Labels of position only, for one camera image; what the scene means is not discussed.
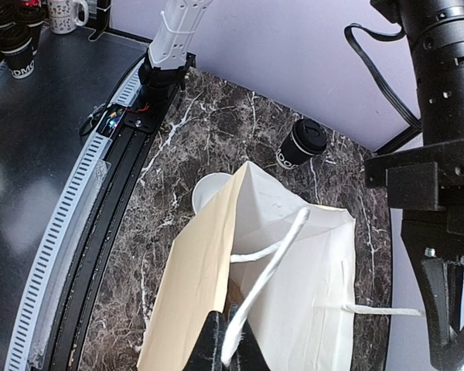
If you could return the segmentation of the black plastic cup lid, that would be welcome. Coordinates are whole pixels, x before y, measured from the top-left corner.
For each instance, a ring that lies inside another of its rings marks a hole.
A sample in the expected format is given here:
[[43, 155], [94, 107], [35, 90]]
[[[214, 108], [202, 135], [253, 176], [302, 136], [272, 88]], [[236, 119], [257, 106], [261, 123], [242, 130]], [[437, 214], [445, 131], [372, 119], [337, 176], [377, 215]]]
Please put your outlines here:
[[292, 126], [293, 141], [307, 155], [322, 154], [327, 147], [327, 136], [321, 125], [312, 119], [297, 120]]

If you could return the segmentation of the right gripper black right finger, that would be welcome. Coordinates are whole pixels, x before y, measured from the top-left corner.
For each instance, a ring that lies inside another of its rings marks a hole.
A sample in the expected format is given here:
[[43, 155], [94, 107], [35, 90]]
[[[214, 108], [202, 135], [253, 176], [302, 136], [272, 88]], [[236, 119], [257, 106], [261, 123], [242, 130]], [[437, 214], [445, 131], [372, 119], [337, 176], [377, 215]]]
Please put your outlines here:
[[226, 370], [270, 371], [248, 321], [244, 323], [239, 345]]

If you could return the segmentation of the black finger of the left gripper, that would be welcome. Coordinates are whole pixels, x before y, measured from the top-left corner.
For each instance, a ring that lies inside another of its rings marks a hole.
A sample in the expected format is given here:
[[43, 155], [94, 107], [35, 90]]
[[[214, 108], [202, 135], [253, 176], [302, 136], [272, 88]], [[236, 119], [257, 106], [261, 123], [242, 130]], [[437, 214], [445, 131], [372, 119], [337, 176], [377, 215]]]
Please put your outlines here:
[[438, 258], [421, 262], [421, 295], [425, 305], [431, 365], [464, 366], [464, 323], [461, 323], [464, 267]]

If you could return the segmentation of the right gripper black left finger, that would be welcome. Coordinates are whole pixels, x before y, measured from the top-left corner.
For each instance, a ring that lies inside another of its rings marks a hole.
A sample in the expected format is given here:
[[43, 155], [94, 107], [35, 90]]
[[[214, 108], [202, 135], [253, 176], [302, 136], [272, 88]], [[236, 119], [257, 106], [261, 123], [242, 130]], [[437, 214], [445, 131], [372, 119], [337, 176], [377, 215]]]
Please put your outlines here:
[[185, 371], [220, 371], [221, 351], [226, 331], [223, 313], [211, 311], [185, 364]]

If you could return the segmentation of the brown paper bag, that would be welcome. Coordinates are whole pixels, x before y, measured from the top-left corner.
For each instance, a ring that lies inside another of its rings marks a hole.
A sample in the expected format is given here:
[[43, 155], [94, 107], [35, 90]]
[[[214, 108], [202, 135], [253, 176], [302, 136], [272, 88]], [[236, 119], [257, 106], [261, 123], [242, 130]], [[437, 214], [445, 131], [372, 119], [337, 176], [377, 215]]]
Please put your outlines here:
[[137, 367], [185, 370], [211, 311], [230, 365], [248, 321], [270, 370], [348, 370], [355, 315], [422, 316], [355, 302], [355, 221], [244, 163], [172, 242]]

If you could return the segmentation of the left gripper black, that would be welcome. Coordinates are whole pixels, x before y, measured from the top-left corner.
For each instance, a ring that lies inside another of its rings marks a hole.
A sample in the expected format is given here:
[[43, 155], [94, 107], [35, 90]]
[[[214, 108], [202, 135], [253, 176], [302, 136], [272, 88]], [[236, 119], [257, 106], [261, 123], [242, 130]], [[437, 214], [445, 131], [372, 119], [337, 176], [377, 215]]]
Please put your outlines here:
[[410, 253], [464, 265], [464, 139], [366, 160], [366, 184], [403, 212]]

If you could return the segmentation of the black paper coffee cup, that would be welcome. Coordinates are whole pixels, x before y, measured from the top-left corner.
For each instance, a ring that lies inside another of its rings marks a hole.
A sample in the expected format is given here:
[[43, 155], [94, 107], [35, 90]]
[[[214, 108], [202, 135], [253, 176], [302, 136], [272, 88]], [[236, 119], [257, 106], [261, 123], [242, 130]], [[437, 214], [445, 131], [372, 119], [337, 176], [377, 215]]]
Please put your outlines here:
[[292, 170], [309, 159], [322, 154], [327, 147], [327, 136], [317, 121], [298, 119], [275, 152], [277, 163]]

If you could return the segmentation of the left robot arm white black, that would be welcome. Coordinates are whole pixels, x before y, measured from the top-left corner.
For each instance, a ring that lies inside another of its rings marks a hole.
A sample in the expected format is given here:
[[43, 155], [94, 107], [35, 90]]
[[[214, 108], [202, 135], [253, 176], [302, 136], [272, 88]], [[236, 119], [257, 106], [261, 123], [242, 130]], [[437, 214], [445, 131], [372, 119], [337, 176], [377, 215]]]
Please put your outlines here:
[[356, 41], [344, 30], [386, 99], [423, 135], [420, 148], [381, 151], [365, 163], [366, 184], [384, 188], [402, 211], [401, 237], [425, 306], [431, 365], [464, 367], [464, 1], [375, 1], [401, 29], [374, 39], [406, 39], [417, 84], [415, 117]]

